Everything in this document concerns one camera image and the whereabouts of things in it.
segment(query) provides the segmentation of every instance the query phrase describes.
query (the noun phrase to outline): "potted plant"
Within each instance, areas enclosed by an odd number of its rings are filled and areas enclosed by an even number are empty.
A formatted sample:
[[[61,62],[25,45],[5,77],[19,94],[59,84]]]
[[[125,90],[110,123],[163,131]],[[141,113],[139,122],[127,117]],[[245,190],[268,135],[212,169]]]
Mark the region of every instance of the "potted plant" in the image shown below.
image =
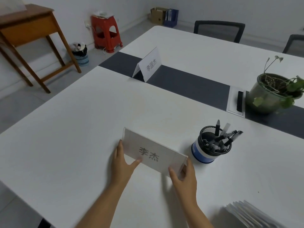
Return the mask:
[[[246,96],[246,104],[262,114],[291,107],[294,100],[302,97],[304,92],[304,80],[299,76],[288,79],[274,73],[266,73],[276,60],[281,62],[283,57],[275,56],[275,60],[266,68],[269,59],[265,64],[264,73],[257,77],[256,84]]]

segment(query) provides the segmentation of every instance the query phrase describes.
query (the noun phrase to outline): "red plastic stool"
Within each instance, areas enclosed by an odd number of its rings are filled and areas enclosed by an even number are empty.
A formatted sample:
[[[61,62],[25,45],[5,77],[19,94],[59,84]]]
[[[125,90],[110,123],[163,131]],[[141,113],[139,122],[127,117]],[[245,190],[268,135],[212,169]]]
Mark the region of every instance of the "red plastic stool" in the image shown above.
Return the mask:
[[[114,53],[114,48],[119,44],[120,47],[123,43],[120,39],[120,34],[115,21],[112,16],[108,19],[97,18],[91,16],[93,37],[95,41],[95,48],[98,49],[99,46],[105,47],[108,53]],[[116,33],[110,31],[110,27],[115,26]]]

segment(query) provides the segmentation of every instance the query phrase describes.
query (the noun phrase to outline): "white table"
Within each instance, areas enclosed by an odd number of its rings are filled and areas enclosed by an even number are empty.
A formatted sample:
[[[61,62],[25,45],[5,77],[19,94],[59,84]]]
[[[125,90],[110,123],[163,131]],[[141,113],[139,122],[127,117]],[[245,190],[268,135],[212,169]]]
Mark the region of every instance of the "white table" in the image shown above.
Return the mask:
[[[247,90],[278,54],[160,26],[121,52],[143,58],[155,46],[163,65]],[[282,56],[270,72],[302,72],[302,58]],[[289,64],[294,73],[287,74]],[[304,107],[303,99],[296,105]],[[187,153],[200,129],[217,119],[244,134],[213,163],[194,160],[203,212],[211,218],[245,199],[289,228],[303,225],[303,139],[102,67],[0,135],[0,180],[55,227],[72,228],[104,189],[124,127]],[[169,178],[139,165],[112,227],[183,227],[170,187]]]

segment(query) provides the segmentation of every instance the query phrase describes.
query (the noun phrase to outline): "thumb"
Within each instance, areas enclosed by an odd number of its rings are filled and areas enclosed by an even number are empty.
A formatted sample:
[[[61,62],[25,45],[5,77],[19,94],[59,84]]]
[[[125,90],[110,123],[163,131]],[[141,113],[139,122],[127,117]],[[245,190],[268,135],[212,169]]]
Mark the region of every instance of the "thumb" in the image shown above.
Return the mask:
[[[180,180],[178,179],[175,171],[171,167],[169,167],[169,175],[170,175],[173,185],[175,186]]]
[[[135,168],[139,165],[139,163],[141,163],[141,159],[137,159],[134,162],[132,162],[132,164],[130,165],[132,167],[132,170],[135,170]]]

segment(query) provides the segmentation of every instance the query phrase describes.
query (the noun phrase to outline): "mesh pen holder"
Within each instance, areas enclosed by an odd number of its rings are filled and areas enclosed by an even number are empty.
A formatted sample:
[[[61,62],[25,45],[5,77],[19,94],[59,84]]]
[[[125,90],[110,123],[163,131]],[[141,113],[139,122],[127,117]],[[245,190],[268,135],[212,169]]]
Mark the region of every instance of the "mesh pen holder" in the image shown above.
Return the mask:
[[[217,136],[214,135],[215,133],[215,126],[206,126],[204,127],[196,139],[196,141],[192,144],[191,151],[193,156],[196,158],[197,161],[201,163],[211,163],[213,162],[218,156],[228,153],[231,150],[232,144],[228,144],[224,148],[224,150],[221,151],[212,151],[211,149],[207,149],[207,147],[203,144],[203,140],[206,139],[208,142],[212,141],[213,139],[217,138]],[[225,138],[220,143],[220,146],[223,143],[228,142],[229,139]]]
[[[75,56],[75,59],[78,63],[79,66],[87,66],[89,65],[89,57],[86,55],[84,57],[80,57],[80,56]]]

